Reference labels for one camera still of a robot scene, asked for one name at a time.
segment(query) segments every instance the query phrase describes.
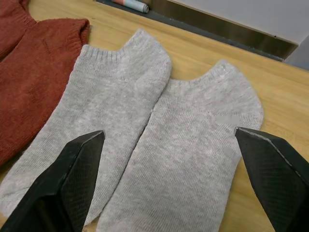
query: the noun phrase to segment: textured rubber pad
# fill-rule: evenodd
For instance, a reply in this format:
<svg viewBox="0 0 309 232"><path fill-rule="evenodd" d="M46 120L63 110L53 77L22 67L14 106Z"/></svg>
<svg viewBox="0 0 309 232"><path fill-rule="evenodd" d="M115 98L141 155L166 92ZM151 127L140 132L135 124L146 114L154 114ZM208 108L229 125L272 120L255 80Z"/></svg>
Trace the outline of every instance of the textured rubber pad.
<svg viewBox="0 0 309 232"><path fill-rule="evenodd" d="M104 132L67 143L31 185L1 232L81 232L96 186Z"/></svg>
<svg viewBox="0 0 309 232"><path fill-rule="evenodd" d="M308 232L309 164L274 135L237 128L254 192L276 232Z"/></svg>

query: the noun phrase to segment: table surface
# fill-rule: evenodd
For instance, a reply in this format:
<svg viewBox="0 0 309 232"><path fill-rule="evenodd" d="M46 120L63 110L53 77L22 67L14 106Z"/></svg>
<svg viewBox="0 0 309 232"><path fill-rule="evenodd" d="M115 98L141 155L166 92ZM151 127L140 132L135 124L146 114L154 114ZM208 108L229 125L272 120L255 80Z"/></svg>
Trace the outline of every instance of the table surface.
<svg viewBox="0 0 309 232"><path fill-rule="evenodd" d="M283 137L309 160L309 72L92 0L31 0L29 11L38 21L88 18L92 25L89 43L102 49L120 49L143 28L167 50L175 79L195 79L220 59L228 60L245 74L263 104L261 130ZM0 179L9 166L1 168ZM94 232L96 223L84 231ZM220 232L239 231L274 231L254 195L243 161L238 165L220 227Z"/></svg>

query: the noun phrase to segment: metal strip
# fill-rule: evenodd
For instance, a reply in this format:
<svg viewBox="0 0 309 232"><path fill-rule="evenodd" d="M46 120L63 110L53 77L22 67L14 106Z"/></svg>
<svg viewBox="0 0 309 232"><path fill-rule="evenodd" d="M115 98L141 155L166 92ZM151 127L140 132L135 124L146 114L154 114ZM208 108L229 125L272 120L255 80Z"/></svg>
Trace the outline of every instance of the metal strip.
<svg viewBox="0 0 309 232"><path fill-rule="evenodd" d="M297 44L293 42L226 21L169 0L152 0L150 8L161 15L282 59L287 58L297 48Z"/></svg>
<svg viewBox="0 0 309 232"><path fill-rule="evenodd" d="M169 0L140 0L150 6L147 14L140 13L109 0L98 0L149 19L178 27L264 57L283 61L296 48L293 42L226 21Z"/></svg>

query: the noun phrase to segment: sock cuff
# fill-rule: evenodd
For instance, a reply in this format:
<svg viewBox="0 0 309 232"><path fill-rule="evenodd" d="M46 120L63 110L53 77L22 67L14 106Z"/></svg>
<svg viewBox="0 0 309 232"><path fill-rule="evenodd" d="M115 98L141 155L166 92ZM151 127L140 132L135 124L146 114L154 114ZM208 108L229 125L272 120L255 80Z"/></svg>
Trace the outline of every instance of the sock cuff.
<svg viewBox="0 0 309 232"><path fill-rule="evenodd" d="M106 73L121 63L132 65L132 69L142 68L147 62L169 62L167 52L161 44L142 29L136 33L117 51L104 50L90 45L84 45L74 69L82 67L85 73Z"/></svg>
<svg viewBox="0 0 309 232"><path fill-rule="evenodd" d="M190 81L170 79L166 92L176 95L190 94L191 91L209 88L212 84L218 84L226 78L235 78L238 73L239 70L235 66L223 59L217 62L207 73L196 79Z"/></svg>

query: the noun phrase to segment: knit sweater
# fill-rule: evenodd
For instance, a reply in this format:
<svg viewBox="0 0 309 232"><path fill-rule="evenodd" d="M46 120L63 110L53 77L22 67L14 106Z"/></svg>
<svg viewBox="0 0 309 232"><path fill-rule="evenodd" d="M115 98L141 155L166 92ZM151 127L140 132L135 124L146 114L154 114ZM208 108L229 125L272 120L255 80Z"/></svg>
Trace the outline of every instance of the knit sweater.
<svg viewBox="0 0 309 232"><path fill-rule="evenodd" d="M46 123L88 33L86 19L38 22L0 63L0 165L31 142Z"/></svg>
<svg viewBox="0 0 309 232"><path fill-rule="evenodd" d="M0 1L0 60L21 40L25 32L36 24L27 11L28 0Z"/></svg>

